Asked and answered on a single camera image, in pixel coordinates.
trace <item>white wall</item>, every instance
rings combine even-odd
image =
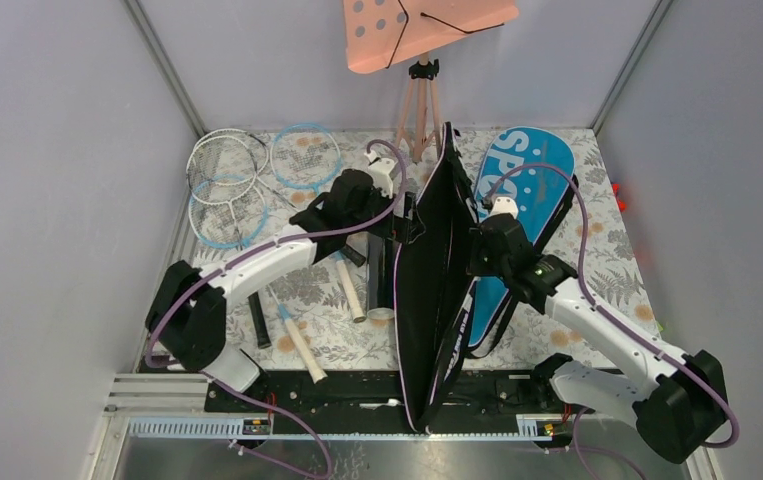
[[[724,476],[763,478],[763,1],[676,2],[600,142],[658,319],[723,362]]]
[[[193,136],[118,1],[0,0],[0,479],[72,479]]]
[[[518,0],[517,19],[437,52],[444,118],[590,125],[655,3]],[[352,73],[339,0],[143,5],[208,129],[396,124],[414,62]]]

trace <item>wooden tripod leg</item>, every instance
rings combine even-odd
[[[410,79],[408,82],[408,92],[405,95],[405,104],[402,107],[402,114],[399,116],[399,128],[396,129],[396,147],[401,145],[402,138],[405,139],[405,142],[407,142],[408,147],[411,149],[411,155],[413,155],[413,142],[410,138],[408,138],[407,132],[405,132],[405,126],[407,125],[407,117],[410,113],[410,101],[413,98],[413,85],[414,85],[414,79]]]
[[[440,97],[437,95],[437,85],[434,83],[435,81],[436,78],[431,80],[429,84],[431,85],[431,113],[434,114],[434,140],[437,144],[437,160],[439,160],[441,152],[443,151],[443,145],[441,145],[442,135],[440,134]]]
[[[427,142],[425,141],[425,124],[427,123],[428,104],[426,96],[428,94],[428,80],[419,79],[419,86],[416,90],[416,135],[414,135],[413,161],[419,163],[422,161],[422,152],[425,151]]]

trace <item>white racket frame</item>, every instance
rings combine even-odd
[[[298,124],[298,125],[306,125],[308,128],[318,128],[318,127],[316,127],[316,126],[314,126],[312,124]],[[340,158],[340,161],[339,161],[340,169],[342,169],[342,167],[343,167],[342,163],[343,162],[342,162],[342,152],[340,151],[340,145],[337,143],[337,141],[334,139],[334,137],[331,135],[331,133],[329,131],[320,128],[319,132],[325,134],[328,137],[328,139],[334,144],[334,147],[337,150],[337,156]],[[243,147],[245,147],[246,150],[248,150],[249,155],[253,158],[254,154],[252,153],[251,147],[249,147],[248,143],[243,141],[242,138],[238,138],[238,137],[232,136],[232,134],[235,134],[237,136],[242,136],[242,137],[252,137],[251,133],[249,133],[249,132],[247,132],[245,130],[241,130],[239,128],[221,128],[221,129],[218,129],[218,130],[214,130],[214,131],[208,133],[207,135],[201,137],[201,139],[199,139],[196,142],[195,146],[193,147],[193,154],[195,154],[196,149],[200,148],[203,145],[206,145],[208,142],[215,141],[215,140],[217,140],[219,138],[226,138],[227,137],[227,138],[231,138],[232,140],[236,140],[239,143],[241,143],[243,145]],[[298,213],[298,212],[301,211],[301,209],[297,205],[295,205],[287,197],[285,197],[283,194],[281,194],[281,192],[279,192],[277,189],[273,188],[266,181],[264,181],[262,178],[260,178],[260,174],[264,171],[264,169],[266,168],[267,165],[269,165],[270,169],[272,169],[272,173],[276,175],[275,178],[276,179],[278,178],[277,174],[275,172],[275,167],[274,167],[273,163],[271,162],[272,152],[273,152],[273,150],[275,148],[275,143],[276,142],[273,141],[272,144],[269,146],[269,148],[266,148],[265,144],[261,145],[262,149],[266,153],[266,158],[263,161],[263,164],[257,167],[257,169],[255,171],[255,174],[254,174],[254,177],[253,177],[253,181],[250,184],[249,188],[255,190],[257,195],[261,198],[261,200],[263,202],[263,205],[264,205],[264,208],[267,205],[266,204],[266,198],[260,192],[260,190],[255,186],[255,183],[260,183],[261,185],[263,185],[273,195],[278,197],[279,200],[284,202],[288,208],[290,208],[291,210],[293,210],[296,213]],[[189,172],[189,168],[190,168],[190,165],[191,165],[191,162],[192,162],[192,159],[193,159],[193,154],[190,155],[190,159],[187,161],[187,172]],[[238,197],[232,198],[231,202],[233,202],[237,198],[245,195],[246,193],[248,193],[248,189],[244,190],[242,195],[239,195]],[[203,203],[205,205],[222,205],[225,202],[219,202],[217,204],[214,204],[212,202],[204,202],[204,201],[202,201],[201,203]],[[237,224],[238,223],[237,216],[236,216],[236,213],[234,212],[233,205],[230,202],[228,203],[228,207],[231,209],[231,217],[234,219],[235,224]],[[198,237],[199,239],[203,239],[204,237],[196,229],[195,224],[192,221],[192,212],[189,211],[189,209],[188,209],[188,212],[189,212],[189,217],[190,217],[190,225],[192,226],[193,232],[196,234],[196,237]],[[363,320],[366,319],[366,316],[364,315],[363,308],[360,305],[360,302],[358,301],[357,291],[354,288],[354,283],[351,281],[351,277],[349,276],[348,265],[345,262],[343,262],[342,260],[338,261],[337,258],[332,258],[332,262],[334,262],[334,267],[335,267],[334,270],[337,272],[337,276],[340,279],[340,286],[341,286],[341,288],[343,290],[343,294],[346,296],[346,299],[348,300],[349,307],[350,307],[349,309],[351,310],[351,314],[352,314],[352,320],[355,323],[362,322]]]
[[[229,211],[231,213],[231,218],[234,221],[234,227],[235,227],[236,230],[239,230],[239,220],[237,219],[237,213],[234,211],[234,205],[233,205],[233,203],[236,200],[244,197],[245,195],[247,195],[249,192],[251,192],[253,190],[254,193],[257,194],[258,198],[260,199],[260,202],[263,205],[264,212],[266,212],[267,209],[268,209],[268,205],[266,203],[266,197],[263,195],[263,193],[261,193],[260,189],[258,189],[255,186],[255,182],[257,180],[257,175],[258,175],[258,172],[260,171],[260,169],[259,168],[255,168],[256,165],[255,165],[254,161],[252,160],[252,172],[253,173],[252,173],[252,175],[248,179],[242,179],[242,180],[239,180],[239,181],[236,181],[236,182],[220,182],[219,180],[208,180],[207,181],[207,182],[211,182],[214,185],[218,185],[218,186],[221,186],[221,187],[233,187],[233,186],[239,186],[239,185],[243,185],[245,183],[248,183],[248,187],[246,187],[244,190],[242,190],[238,195],[234,195],[234,196],[228,198],[227,200],[220,200],[218,202],[204,200],[203,198],[201,198],[198,195],[196,195],[196,190],[198,189],[198,187],[200,187],[201,185],[203,185],[206,182],[201,182],[199,185],[193,186],[193,185],[190,184],[190,180],[189,180],[190,168],[195,166],[196,159],[197,159],[197,153],[198,153],[199,149],[201,149],[202,147],[204,147],[205,145],[207,145],[207,144],[209,144],[211,142],[215,142],[217,140],[230,139],[232,141],[235,141],[235,142],[241,144],[243,146],[243,148],[245,148],[246,151],[249,152],[249,156],[251,158],[254,157],[254,154],[252,153],[252,150],[249,147],[249,145],[246,142],[242,141],[241,139],[230,135],[230,133],[242,133],[244,135],[250,135],[248,132],[244,132],[244,131],[239,130],[239,129],[235,129],[235,128],[223,128],[223,129],[219,129],[219,130],[214,130],[213,132],[210,132],[207,135],[205,135],[204,137],[200,138],[195,143],[195,145],[193,146],[193,150],[190,153],[189,158],[187,159],[186,176],[187,176],[187,184],[190,187],[190,195],[191,195],[192,199],[194,199],[195,202],[198,202],[198,203],[200,203],[200,204],[202,204],[204,206],[207,206],[207,207],[220,207],[220,206],[226,206],[227,205],[227,207],[228,207],[228,209],[229,209]],[[228,243],[228,242],[217,242],[217,241],[215,241],[213,239],[207,238],[200,231],[200,229],[197,228],[196,222],[193,220],[193,209],[190,208],[192,206],[192,201],[193,200],[191,200],[190,205],[188,205],[188,207],[187,207],[187,218],[188,218],[188,220],[190,222],[190,228],[192,228],[193,233],[195,234],[196,238],[198,238],[202,243],[204,243],[205,245],[207,245],[207,246],[209,246],[211,248],[229,249],[229,248],[238,248],[238,247],[242,246],[242,235],[240,235],[239,232],[237,232],[238,233],[238,238],[237,238],[236,242],[230,242],[230,243]]]
[[[280,141],[280,140],[278,140],[278,138],[284,132],[286,132],[286,131],[288,131],[290,129],[298,129],[299,127],[305,127],[307,129],[316,129],[319,133],[321,133],[321,134],[325,135],[326,137],[328,137],[328,140],[330,140],[331,143],[334,144],[334,148],[337,149],[337,158],[338,158],[337,164],[339,165],[339,169],[335,169],[334,172],[332,172],[332,177],[330,179],[328,179],[327,181],[331,181],[333,178],[336,177],[337,171],[343,169],[343,152],[340,151],[340,144],[337,143],[336,140],[334,140],[334,136],[331,135],[331,132],[326,130],[321,125],[315,125],[315,124],[312,124],[312,123],[298,123],[298,124],[295,124],[295,125],[290,125],[289,127],[281,130],[277,135],[275,135],[275,138],[272,139],[272,145],[269,146],[269,155],[267,156],[266,161],[264,162],[264,167],[266,166],[266,164],[269,164],[269,168],[272,170],[272,174],[275,175],[275,179],[278,180],[278,183],[280,183],[281,185],[284,185],[287,188],[292,188],[294,190],[312,190],[315,194],[318,195],[319,194],[319,190],[322,187],[322,184],[319,184],[319,185],[317,185],[315,187],[311,186],[311,185],[298,186],[298,184],[295,184],[293,182],[289,182],[290,184],[287,184],[287,183],[285,183],[282,180],[282,178],[284,178],[284,176],[281,175],[280,173],[278,173],[278,170],[275,168],[275,162],[272,159],[272,152],[275,151],[275,146],[278,145],[278,143]]]

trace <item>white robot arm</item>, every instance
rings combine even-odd
[[[342,248],[345,238],[279,239],[358,225],[378,215],[395,195],[391,180],[394,165],[390,159],[373,156],[368,172],[345,170],[331,192],[317,197],[307,210],[291,219],[292,224],[274,238],[276,246],[272,248],[237,262],[255,249],[252,246],[201,270],[185,262],[173,265],[152,305],[148,328],[154,329],[180,291],[212,276],[184,305],[180,320],[167,324],[161,342],[188,371],[203,371],[238,392],[245,391],[258,377],[259,368],[243,352],[226,345],[226,313],[275,279]],[[386,222],[367,231],[388,238],[393,235],[403,242],[418,236],[422,226],[411,209],[413,198],[405,198],[404,217],[390,215]],[[536,254],[515,218],[516,212],[513,200],[496,199],[490,216],[478,226],[471,274],[499,277],[516,300],[577,331],[624,374],[602,372],[568,356],[554,355],[538,365],[532,377],[547,383],[550,392],[564,403],[587,406],[634,426],[662,457],[682,462],[726,421],[725,415],[679,368],[658,358],[591,308],[575,270],[557,257]],[[229,263],[235,265],[227,270]],[[608,311],[638,338],[655,344],[725,398],[722,368],[710,354],[686,355],[642,330],[617,309],[610,307]]]

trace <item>racket handle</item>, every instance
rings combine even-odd
[[[352,248],[348,243],[340,249],[340,253],[348,258],[356,267],[362,267],[366,264],[366,257],[361,255],[360,252]]]
[[[272,340],[269,339],[269,331],[266,329],[266,318],[263,316],[263,308],[260,306],[260,295],[257,292],[249,296],[249,309],[251,309],[254,333],[257,335],[257,348],[271,347]]]
[[[325,373],[325,370],[322,370],[322,367],[316,362],[316,358],[313,357],[310,347],[307,346],[307,342],[305,342],[304,337],[301,336],[301,332],[299,331],[299,327],[296,326],[296,322],[294,322],[292,318],[285,318],[284,328],[287,329],[287,333],[293,340],[293,345],[296,346],[296,351],[299,352],[299,356],[307,367],[307,371],[310,373],[310,378],[313,380],[313,383],[317,383],[327,377],[328,375]]]
[[[334,264],[337,266],[337,273],[340,275],[340,283],[343,284],[343,293],[346,294],[346,299],[349,301],[349,309],[352,311],[352,320],[355,323],[360,323],[366,320],[366,315],[363,313],[363,307],[360,305],[360,300],[357,298],[357,291],[354,289],[352,278],[349,276],[349,269],[346,267],[346,262],[343,257],[334,255]]]

